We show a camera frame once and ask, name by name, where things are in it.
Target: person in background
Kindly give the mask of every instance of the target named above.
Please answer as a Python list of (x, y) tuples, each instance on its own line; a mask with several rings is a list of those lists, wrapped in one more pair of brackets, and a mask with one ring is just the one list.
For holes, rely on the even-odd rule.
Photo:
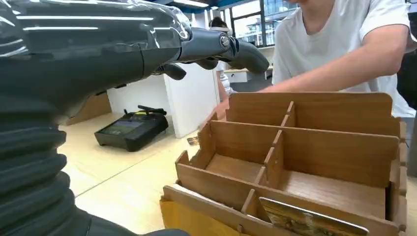
[[(220, 17), (214, 17), (210, 24), (210, 30), (222, 31), (229, 33), (230, 30), (227, 27), (227, 24), (222, 21)], [(217, 84), (219, 88), (220, 101), (226, 100), (230, 94), (235, 93), (235, 91), (230, 87), (229, 78), (224, 74), (226, 64), (222, 61), (219, 61), (217, 64), (216, 75), (217, 75)]]
[[(415, 50), (404, 0), (287, 0), (299, 8), (275, 31), (272, 86), (260, 92), (384, 92), (395, 117), (415, 117), (397, 91)], [(228, 101), (216, 107), (220, 118)]]

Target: wall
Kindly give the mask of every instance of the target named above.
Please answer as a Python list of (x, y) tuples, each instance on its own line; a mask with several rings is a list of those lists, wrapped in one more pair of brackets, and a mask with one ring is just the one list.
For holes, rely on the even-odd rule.
[(193, 27), (198, 27), (198, 28), (206, 28), (206, 15), (204, 13), (200, 13), (200, 14), (194, 14), (195, 16), (195, 21), (193, 21), (191, 24)]
[(147, 79), (128, 84), (122, 88), (107, 90), (110, 106), (114, 113), (139, 110), (138, 105), (163, 108), (171, 114), (167, 89), (163, 76), (150, 76)]

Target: light wood tabletop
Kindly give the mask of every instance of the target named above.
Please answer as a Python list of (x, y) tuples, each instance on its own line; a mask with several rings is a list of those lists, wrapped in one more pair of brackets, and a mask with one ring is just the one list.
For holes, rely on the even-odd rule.
[[(67, 132), (67, 142), (59, 152), (67, 156), (64, 171), (71, 177), (76, 205), (138, 234), (162, 229), (162, 187), (177, 180), (174, 162), (179, 155), (184, 150), (190, 157), (197, 152), (199, 147), (186, 140), (196, 132), (182, 139), (171, 132), (162, 134), (138, 152), (99, 146), (94, 132), (120, 116), (107, 114), (60, 127)], [(408, 178), (407, 200), (407, 235), (415, 236), (417, 178)]]

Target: wooden organizer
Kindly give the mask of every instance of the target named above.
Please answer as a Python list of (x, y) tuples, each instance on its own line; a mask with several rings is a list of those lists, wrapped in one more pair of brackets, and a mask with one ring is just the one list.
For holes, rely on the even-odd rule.
[(210, 118), (200, 150), (176, 161), (178, 183), (223, 205), (164, 187), (164, 199), (251, 236), (295, 235), (271, 224), (266, 197), (365, 227), (406, 231), (405, 126), (386, 94), (239, 93), (227, 121)]

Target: ceiling light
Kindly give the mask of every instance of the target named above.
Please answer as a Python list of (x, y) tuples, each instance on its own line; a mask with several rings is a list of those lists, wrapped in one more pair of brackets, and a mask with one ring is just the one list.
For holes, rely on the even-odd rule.
[(174, 2), (182, 3), (182, 4), (186, 4), (186, 5), (191, 5), (191, 6), (198, 6), (198, 7), (207, 7), (207, 6), (209, 6), (208, 4), (205, 4), (205, 3), (202, 3), (202, 2), (197, 2), (197, 1), (191, 1), (191, 0), (174, 0)]

